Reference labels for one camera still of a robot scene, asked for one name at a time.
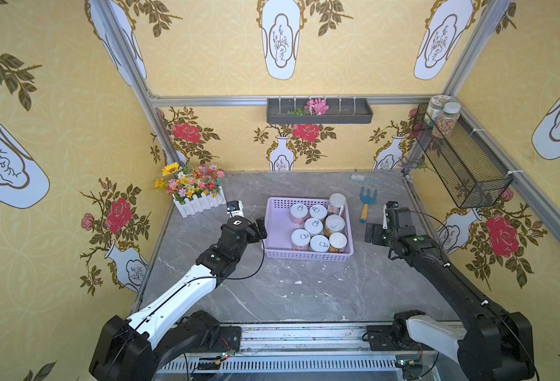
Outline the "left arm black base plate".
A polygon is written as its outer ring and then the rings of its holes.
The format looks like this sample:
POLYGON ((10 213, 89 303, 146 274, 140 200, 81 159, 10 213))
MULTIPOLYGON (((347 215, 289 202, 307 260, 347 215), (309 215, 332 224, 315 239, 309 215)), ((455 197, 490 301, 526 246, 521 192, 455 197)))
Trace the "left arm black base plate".
POLYGON ((242 328, 238 325, 221 325, 218 330, 207 333, 187 353, 221 353, 240 350, 242 328))

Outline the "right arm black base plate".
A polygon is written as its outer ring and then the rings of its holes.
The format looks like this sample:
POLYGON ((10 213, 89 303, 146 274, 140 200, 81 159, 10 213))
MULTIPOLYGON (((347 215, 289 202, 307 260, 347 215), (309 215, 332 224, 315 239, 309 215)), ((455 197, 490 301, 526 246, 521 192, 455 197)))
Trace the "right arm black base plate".
POLYGON ((431 347, 413 341, 406 328, 392 325, 368 325, 362 340, 369 344, 371 351, 432 351, 431 347))

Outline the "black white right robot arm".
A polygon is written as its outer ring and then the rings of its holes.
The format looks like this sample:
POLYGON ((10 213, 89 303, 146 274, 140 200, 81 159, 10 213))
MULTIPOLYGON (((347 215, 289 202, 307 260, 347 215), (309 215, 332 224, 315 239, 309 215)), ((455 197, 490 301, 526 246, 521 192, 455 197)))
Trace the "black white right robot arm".
POLYGON ((417 270, 462 322, 462 328, 451 328, 422 311, 403 311, 391 325, 394 344, 399 349, 427 345, 456 362, 469 380, 537 378, 529 320, 487 298, 443 258, 434 239, 417 234, 409 208, 390 201, 383 213, 382 223, 367 224, 365 241, 389 248, 390 260, 404 260, 417 270))

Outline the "white-lid can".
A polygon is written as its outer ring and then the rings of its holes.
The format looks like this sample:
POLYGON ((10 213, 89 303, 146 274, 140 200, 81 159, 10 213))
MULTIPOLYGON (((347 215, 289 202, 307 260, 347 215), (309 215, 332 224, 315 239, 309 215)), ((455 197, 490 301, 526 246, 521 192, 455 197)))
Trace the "white-lid can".
POLYGON ((316 204, 316 205, 310 206, 309 216, 311 218, 315 218, 315 219, 323 221, 328 216, 327 208, 324 205, 321 205, 321 204, 316 204))
POLYGON ((344 253, 347 247, 347 237, 343 233, 332 233, 328 241, 329 252, 344 253))
POLYGON ((303 203, 294 203, 289 209, 289 217, 294 225, 304 225, 309 219, 309 209, 303 203))
POLYGON ((346 229, 345 220, 338 214, 331 214, 324 220, 324 235, 332 236, 333 233, 343 233, 346 229))
POLYGON ((310 217, 304 225, 304 229, 313 237, 324 232, 324 222, 318 218, 310 217))
POLYGON ((330 242, 324 235, 315 235, 311 237, 309 246, 313 252, 324 253, 329 252, 330 242))
POLYGON ((305 229, 294 230, 291 234, 291 245, 295 251, 308 251, 310 248, 311 235, 305 229))

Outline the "blue yellow label can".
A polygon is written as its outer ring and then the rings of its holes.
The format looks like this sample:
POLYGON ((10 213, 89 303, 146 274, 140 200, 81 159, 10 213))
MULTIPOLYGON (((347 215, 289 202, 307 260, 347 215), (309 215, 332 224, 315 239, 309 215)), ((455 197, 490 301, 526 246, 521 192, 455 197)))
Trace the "blue yellow label can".
POLYGON ((347 206, 347 198, 340 193, 332 194, 328 199, 327 212, 329 215, 335 214, 343 217, 347 206))

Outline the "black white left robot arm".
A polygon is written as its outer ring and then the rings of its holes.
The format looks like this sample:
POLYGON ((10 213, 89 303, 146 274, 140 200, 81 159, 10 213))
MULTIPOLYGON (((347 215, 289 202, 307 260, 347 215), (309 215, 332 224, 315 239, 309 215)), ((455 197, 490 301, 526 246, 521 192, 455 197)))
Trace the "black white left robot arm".
POLYGON ((262 244, 262 219, 234 216, 221 227, 216 244, 160 297, 130 317, 114 316, 100 332, 90 374, 97 380, 152 380, 157 371, 192 349, 213 349, 219 321, 205 311, 189 310, 233 272, 249 244, 262 244))

